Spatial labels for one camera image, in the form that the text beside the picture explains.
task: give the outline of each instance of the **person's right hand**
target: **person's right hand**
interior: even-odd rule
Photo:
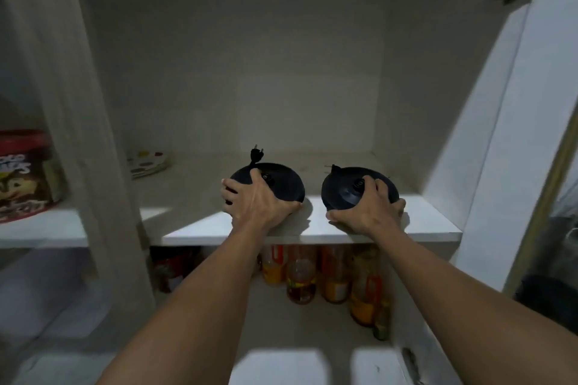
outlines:
[[[330,210],[327,219],[341,222],[359,234],[370,238],[380,229],[400,230],[405,199],[390,204],[387,185],[380,179],[365,175],[365,189],[357,206],[348,210]]]

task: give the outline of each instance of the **white cabinet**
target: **white cabinet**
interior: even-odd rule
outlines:
[[[79,210],[0,226],[0,246],[90,245],[101,272],[143,271],[138,211],[149,243],[221,243],[220,179],[257,143],[306,187],[269,243],[364,241],[326,222],[320,189],[333,163],[367,166],[408,200],[410,236],[501,290],[576,104],[577,0],[7,1],[20,35],[45,39],[25,40],[27,61]],[[124,152],[141,149],[174,165],[128,182]],[[438,356],[411,299],[396,313],[396,344]]]

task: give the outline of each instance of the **open cabinet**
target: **open cabinet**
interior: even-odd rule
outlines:
[[[409,236],[502,290],[571,133],[576,0],[7,2],[75,202],[0,225],[0,246],[90,246],[135,323],[154,310],[148,245],[223,242],[220,180],[255,144],[306,190],[267,243],[367,241],[327,222],[320,191],[332,164],[368,167],[407,200]],[[139,150],[173,164],[131,182]],[[380,346],[342,306],[285,308],[256,283],[232,383],[282,371],[288,383],[405,384],[403,347],[426,383],[457,381],[394,287],[393,345]]]

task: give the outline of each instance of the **red container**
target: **red container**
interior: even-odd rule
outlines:
[[[43,212],[62,198],[62,177],[40,130],[0,131],[0,223]]]

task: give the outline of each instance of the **cabinet door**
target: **cabinet door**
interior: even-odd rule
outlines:
[[[537,207],[557,192],[545,188],[556,181],[553,165],[564,170],[560,159],[573,154],[577,24],[578,0],[532,0],[466,222],[456,265],[500,291],[520,246],[534,239],[527,231]],[[508,285],[516,286],[519,277],[512,276]],[[428,383],[458,383],[433,335],[424,338],[430,339]]]

